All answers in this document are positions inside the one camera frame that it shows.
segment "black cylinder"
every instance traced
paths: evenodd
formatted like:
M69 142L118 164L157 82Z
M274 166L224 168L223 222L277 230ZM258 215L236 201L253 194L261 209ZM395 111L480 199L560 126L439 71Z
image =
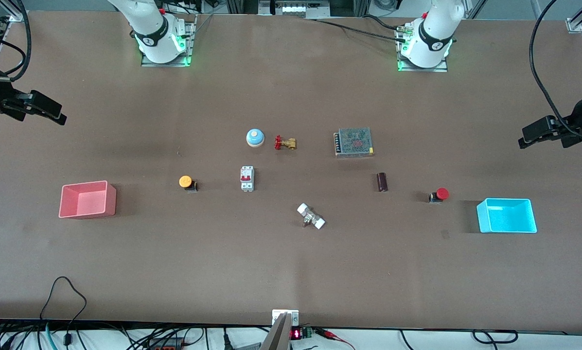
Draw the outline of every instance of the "black cylinder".
M388 191L388 182L386 182L386 173L377 173L377 190L380 192Z

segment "blue cable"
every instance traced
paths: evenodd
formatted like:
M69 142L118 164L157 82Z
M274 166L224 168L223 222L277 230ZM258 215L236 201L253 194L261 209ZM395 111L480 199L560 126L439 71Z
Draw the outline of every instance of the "blue cable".
M47 323L46 326L44 326L44 332L47 333L47 338L49 339L49 344L51 345L51 348L53 348L53 350L57 350L57 347L53 342L53 338L51 338L51 332L49 331L49 323Z

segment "blue bin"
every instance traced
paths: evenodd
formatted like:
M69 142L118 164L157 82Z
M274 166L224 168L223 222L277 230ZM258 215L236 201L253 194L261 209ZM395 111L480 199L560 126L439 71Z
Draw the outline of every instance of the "blue bin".
M483 233L537 233L530 199L487 198L477 206Z

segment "table surface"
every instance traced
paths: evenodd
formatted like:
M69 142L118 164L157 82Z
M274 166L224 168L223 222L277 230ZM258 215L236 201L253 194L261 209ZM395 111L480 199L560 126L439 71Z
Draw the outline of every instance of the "table surface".
M392 42L295 17L215 16L184 69L139 67L119 13L30 18L15 86L69 119L0 115L0 317L37 317L67 275L86 319L267 324L297 308L324 326L582 332L582 144L517 144L551 113L529 71L533 22L465 20L449 72L412 73ZM536 58L568 114L582 37L544 22ZM18 60L4 49L0 67ZM336 159L332 134L364 126L375 157ZM265 146L246 144L251 128ZM297 150L276 151L277 134ZM97 180L118 189L117 215L58 219L62 185ZM424 202L442 186L447 202ZM479 233L486 197L530 198L538 233ZM323 229L301 227L302 202ZM47 317L81 306L64 283L54 297Z

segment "pink plastic tray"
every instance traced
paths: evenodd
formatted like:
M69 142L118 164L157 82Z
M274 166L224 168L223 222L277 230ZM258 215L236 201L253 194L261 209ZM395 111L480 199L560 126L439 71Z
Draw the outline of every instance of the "pink plastic tray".
M116 213L116 189L107 181L62 186L60 219L92 219Z

